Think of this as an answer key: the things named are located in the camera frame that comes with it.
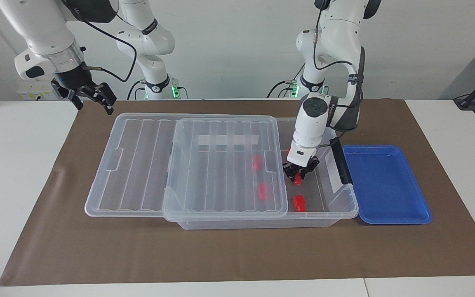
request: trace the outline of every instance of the brown table covering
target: brown table covering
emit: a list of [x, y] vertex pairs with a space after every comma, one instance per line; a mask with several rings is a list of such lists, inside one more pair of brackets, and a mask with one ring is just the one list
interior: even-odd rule
[[0, 285], [475, 275], [475, 222], [402, 100], [365, 100], [343, 144], [406, 155], [432, 211], [421, 226], [185, 231], [160, 218], [90, 218], [90, 186], [117, 115], [235, 113], [294, 117], [297, 101], [85, 102], [17, 241]]

